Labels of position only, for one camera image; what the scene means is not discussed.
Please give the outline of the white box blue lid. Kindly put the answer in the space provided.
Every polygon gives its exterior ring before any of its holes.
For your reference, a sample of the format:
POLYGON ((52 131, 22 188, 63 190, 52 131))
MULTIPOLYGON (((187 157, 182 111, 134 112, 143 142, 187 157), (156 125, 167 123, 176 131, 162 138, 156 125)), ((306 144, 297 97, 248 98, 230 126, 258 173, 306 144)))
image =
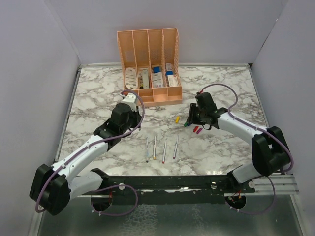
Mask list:
POLYGON ((162 68, 160 65, 152 66, 152 85, 153 88, 164 87, 162 68))

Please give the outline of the magenta tipped white pen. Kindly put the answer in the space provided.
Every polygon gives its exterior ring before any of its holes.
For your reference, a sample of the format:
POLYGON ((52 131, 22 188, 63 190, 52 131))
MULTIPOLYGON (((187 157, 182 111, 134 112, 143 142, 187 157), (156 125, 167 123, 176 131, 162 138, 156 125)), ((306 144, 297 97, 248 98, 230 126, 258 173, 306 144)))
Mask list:
POLYGON ((177 135, 176 143, 174 146, 173 159, 176 159, 177 149, 178 149, 179 135, 177 135))

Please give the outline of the red tipped white pen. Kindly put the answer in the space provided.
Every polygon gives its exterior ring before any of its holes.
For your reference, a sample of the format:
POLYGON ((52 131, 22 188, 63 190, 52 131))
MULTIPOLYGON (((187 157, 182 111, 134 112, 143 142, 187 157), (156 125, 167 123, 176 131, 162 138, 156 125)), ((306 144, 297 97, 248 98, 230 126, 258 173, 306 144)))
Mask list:
POLYGON ((162 164, 165 163, 166 151, 167 151, 167 138, 165 139, 164 146, 163 146, 162 164))

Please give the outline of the peach plastic desk organizer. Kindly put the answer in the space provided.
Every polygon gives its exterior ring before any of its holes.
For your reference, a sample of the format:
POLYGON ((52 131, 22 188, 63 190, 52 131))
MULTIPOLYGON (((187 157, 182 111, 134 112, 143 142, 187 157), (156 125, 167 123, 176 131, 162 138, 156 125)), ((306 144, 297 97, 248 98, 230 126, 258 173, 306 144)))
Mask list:
POLYGON ((123 69, 124 89, 125 69, 136 70, 137 93, 146 107, 180 104, 183 100, 183 90, 179 76, 179 33, 177 28, 126 30, 117 33, 118 48, 123 69), (179 86, 170 87, 166 76, 166 63, 172 63, 177 75, 179 86), (162 68, 164 87, 153 88, 152 66, 162 68), (150 88, 141 88, 141 70, 149 73, 150 88))

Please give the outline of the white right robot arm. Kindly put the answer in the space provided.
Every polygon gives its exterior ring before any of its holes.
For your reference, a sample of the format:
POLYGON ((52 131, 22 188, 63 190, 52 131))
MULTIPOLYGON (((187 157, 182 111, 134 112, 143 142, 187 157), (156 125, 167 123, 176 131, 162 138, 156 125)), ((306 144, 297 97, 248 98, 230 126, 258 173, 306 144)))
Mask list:
POLYGON ((197 93, 196 103, 189 107, 188 124, 208 125, 227 131, 248 143, 252 148, 252 161, 230 172, 226 180, 231 192, 238 192, 244 182, 260 176, 269 176, 291 163, 284 135, 276 126, 257 126, 235 117, 227 108, 217 108, 208 92, 197 93))

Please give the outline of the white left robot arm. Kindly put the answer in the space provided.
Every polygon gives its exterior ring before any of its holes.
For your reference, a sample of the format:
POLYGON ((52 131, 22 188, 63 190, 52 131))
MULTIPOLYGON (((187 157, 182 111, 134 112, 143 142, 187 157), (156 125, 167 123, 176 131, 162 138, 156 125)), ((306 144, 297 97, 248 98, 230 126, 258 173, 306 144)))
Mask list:
POLYGON ((59 214, 70 201, 74 191, 70 184, 93 160, 105 154, 122 138, 141 126, 144 106, 137 102, 120 102, 111 117, 99 126, 90 138, 74 153, 51 166, 42 164, 35 172, 30 198, 35 201, 35 211, 59 214))

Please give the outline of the black metal base frame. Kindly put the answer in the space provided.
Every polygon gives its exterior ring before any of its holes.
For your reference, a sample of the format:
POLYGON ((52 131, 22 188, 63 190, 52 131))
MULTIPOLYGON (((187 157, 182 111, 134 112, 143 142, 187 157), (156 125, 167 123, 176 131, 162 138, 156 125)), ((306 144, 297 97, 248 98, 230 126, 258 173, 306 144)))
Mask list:
POLYGON ((110 176, 98 168, 100 192, 90 192, 98 210, 110 205, 224 204, 225 194, 253 193, 249 182, 238 183, 232 175, 203 176, 110 176))

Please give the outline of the blue white pen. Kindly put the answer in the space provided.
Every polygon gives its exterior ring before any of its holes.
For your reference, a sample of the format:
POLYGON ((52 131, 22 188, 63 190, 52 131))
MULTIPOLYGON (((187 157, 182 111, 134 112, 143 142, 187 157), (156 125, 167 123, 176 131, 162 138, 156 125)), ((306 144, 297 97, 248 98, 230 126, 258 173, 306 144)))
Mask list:
POLYGON ((146 155, 146 163, 148 163, 149 162, 149 142, 148 142, 148 138, 146 138, 146 146, 145 146, 145 151, 146 151, 146 153, 145 153, 145 155, 146 155))

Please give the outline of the grey metal flat tool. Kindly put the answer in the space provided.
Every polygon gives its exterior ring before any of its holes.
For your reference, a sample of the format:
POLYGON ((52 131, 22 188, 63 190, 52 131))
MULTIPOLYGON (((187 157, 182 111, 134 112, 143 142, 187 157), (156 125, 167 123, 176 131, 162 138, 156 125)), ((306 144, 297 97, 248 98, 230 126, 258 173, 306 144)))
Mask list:
POLYGON ((147 69, 142 69, 141 70, 141 78, 142 78, 142 82, 141 82, 141 88, 143 89, 149 89, 150 88, 150 83, 149 83, 149 73, 147 69))

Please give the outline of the yellow tipped white pen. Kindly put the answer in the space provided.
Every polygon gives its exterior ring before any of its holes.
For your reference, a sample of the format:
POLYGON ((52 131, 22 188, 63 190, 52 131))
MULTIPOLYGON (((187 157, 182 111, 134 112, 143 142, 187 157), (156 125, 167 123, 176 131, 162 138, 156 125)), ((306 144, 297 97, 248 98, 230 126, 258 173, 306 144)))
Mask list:
POLYGON ((156 144, 157 144, 157 136, 154 136, 154 142, 153 142, 153 160, 156 160, 156 144))

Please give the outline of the white oval packaged item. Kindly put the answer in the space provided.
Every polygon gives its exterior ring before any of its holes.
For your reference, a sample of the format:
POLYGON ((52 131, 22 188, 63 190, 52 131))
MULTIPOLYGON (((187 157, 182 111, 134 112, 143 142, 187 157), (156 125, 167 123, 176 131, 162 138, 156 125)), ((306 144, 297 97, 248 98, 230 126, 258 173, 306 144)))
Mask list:
POLYGON ((129 90, 138 89, 138 80, 134 68, 128 67, 125 69, 125 87, 129 90))

